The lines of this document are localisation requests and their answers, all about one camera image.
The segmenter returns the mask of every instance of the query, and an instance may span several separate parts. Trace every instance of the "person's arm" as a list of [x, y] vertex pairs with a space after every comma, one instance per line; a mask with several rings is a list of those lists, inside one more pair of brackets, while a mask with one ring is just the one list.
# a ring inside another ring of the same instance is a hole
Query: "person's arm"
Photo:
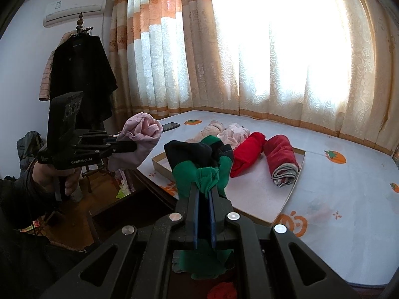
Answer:
[[52, 166], [34, 161], [15, 182], [0, 180], [0, 207], [15, 229], [32, 224], [46, 211], [57, 207], [54, 195], [55, 176], [68, 176], [65, 194], [71, 194], [77, 187], [81, 168], [58, 171]]

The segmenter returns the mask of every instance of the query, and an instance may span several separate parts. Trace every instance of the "white wall-mounted air conditioner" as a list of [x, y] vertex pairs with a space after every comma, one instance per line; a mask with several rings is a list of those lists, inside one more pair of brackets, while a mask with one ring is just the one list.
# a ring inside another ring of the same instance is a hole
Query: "white wall-mounted air conditioner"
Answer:
[[58, 0], [49, 3], [43, 18], [43, 26], [85, 16], [104, 13], [106, 0]]

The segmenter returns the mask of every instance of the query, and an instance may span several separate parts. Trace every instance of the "patterned curtain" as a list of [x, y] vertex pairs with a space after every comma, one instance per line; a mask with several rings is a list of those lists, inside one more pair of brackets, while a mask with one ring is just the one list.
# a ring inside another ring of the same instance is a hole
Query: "patterned curtain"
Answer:
[[193, 109], [181, 0], [115, 0], [109, 61], [118, 128], [137, 112], [164, 118]]
[[398, 28], [377, 0], [182, 0], [195, 109], [275, 120], [392, 154]]
[[392, 154], [398, 40], [378, 0], [115, 0], [115, 117], [209, 110]]

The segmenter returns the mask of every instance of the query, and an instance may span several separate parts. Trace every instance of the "hand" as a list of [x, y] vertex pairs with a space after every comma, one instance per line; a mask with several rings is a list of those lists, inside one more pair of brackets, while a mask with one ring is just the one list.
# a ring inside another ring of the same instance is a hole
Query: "hand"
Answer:
[[68, 196], [73, 193], [79, 183], [82, 168], [70, 168], [68, 170], [57, 170], [54, 166], [48, 164], [35, 163], [32, 172], [33, 181], [40, 185], [46, 192], [53, 193], [54, 177], [67, 176], [65, 181], [65, 194]]

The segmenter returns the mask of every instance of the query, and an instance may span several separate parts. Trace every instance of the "table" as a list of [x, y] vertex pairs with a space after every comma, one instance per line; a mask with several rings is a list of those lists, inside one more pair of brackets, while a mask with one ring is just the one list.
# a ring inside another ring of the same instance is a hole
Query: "table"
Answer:
[[[187, 120], [201, 123], [185, 125]], [[279, 221], [347, 282], [382, 286], [390, 281], [399, 266], [399, 190], [391, 186], [399, 185], [399, 170], [377, 150], [276, 122], [190, 111], [160, 121], [181, 126], [162, 134], [132, 174], [173, 207], [175, 184], [154, 170], [151, 158], [163, 152], [165, 143], [190, 138], [211, 120], [225, 126], [237, 122], [267, 138], [284, 134], [293, 147], [305, 150], [300, 178]], [[251, 191], [243, 191], [243, 197], [251, 197]]]

